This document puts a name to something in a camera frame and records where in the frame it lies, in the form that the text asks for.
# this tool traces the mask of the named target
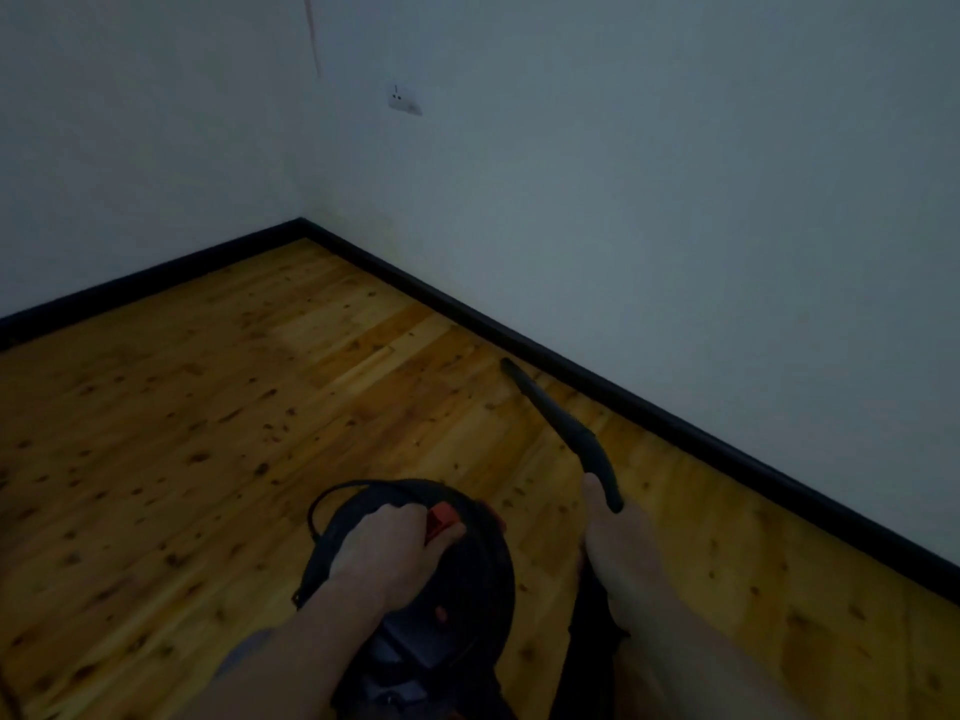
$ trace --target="wooden floor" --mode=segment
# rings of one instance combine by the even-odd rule
[[[173,713],[292,613],[320,490],[417,476],[507,520],[498,674],[520,718],[546,717],[579,470],[500,355],[308,241],[0,354],[0,665],[26,716]],[[537,380],[653,514],[681,595],[813,714],[960,717],[960,608]]]

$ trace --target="handheld vacuum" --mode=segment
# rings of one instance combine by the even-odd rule
[[[510,359],[504,373],[580,458],[584,472],[600,478],[606,504],[623,508],[617,476],[593,432],[566,413]],[[362,488],[334,512],[323,532],[313,514],[324,498]],[[388,614],[356,654],[333,696],[343,718],[515,720],[494,668],[514,618],[514,567],[503,537],[505,525],[490,506],[430,480],[353,480],[321,493],[307,510],[314,541],[300,586],[297,609],[330,576],[344,538],[383,505],[418,503],[429,509],[430,540],[462,521],[466,534],[440,559],[437,571],[413,603]],[[610,615],[607,594],[584,556],[570,626],[570,643],[551,720],[599,720],[613,711],[613,656],[623,633]]]

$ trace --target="black baseboard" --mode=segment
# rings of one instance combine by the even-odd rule
[[[80,292],[51,300],[26,311],[0,318],[0,351],[72,326],[80,321],[139,301],[195,277],[225,268],[304,236],[299,219],[215,244],[160,265],[110,280]]]
[[[0,318],[0,351],[301,238],[322,245],[931,592],[960,605],[960,567],[304,218]]]
[[[687,454],[786,508],[818,528],[863,551],[931,592],[960,605],[960,567],[846,508],[769,464],[709,435],[669,411],[588,371],[559,353],[486,317],[469,305],[427,285],[355,244],[307,219],[304,236],[347,262],[377,276],[503,350],[554,376],[609,410],[662,437]]]

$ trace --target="wall socket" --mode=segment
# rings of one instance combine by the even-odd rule
[[[415,94],[409,88],[405,88],[402,85],[397,85],[396,83],[390,85],[390,91],[388,92],[387,97],[387,106],[392,108],[394,111],[403,111],[403,113],[409,113],[412,116],[424,115],[424,111],[421,110],[420,104],[417,103],[417,94]]]

